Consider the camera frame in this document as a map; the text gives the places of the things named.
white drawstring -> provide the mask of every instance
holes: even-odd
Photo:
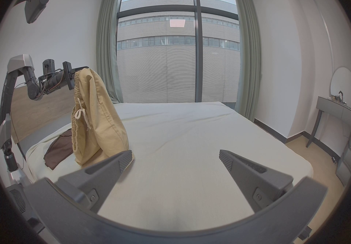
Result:
[[[78,103],[80,105],[80,109],[77,110],[77,112],[74,115],[74,118],[76,118],[78,120],[80,118],[80,115],[83,113],[84,121],[85,121],[88,129],[91,129],[90,124],[89,124],[89,120],[88,120],[88,117],[87,117],[87,114],[85,112],[85,109],[83,108],[83,106],[82,106],[82,104],[80,102],[80,99],[77,98],[77,100],[78,100]]]

building window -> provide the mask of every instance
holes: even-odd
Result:
[[[202,95],[195,98],[199,23]],[[235,0],[121,0],[116,59],[124,102],[236,102],[239,44]]]

mirror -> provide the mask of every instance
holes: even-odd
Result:
[[[331,95],[338,96],[340,91],[344,94],[344,102],[351,106],[351,71],[346,67],[338,68],[331,79]]]

bed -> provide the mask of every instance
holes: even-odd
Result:
[[[142,229],[191,231],[232,223],[253,214],[218,158],[237,153],[293,176],[312,177],[308,161],[219,102],[115,105],[135,160],[122,174],[99,215]],[[70,155],[54,170],[43,156],[67,124],[26,153],[33,181],[80,169]]]

curtain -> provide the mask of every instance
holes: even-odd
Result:
[[[103,80],[113,103],[123,102],[116,59],[117,0],[102,0],[97,34],[97,73]]]
[[[240,77],[235,111],[255,119],[261,69],[261,41],[252,0],[236,0],[240,23]]]

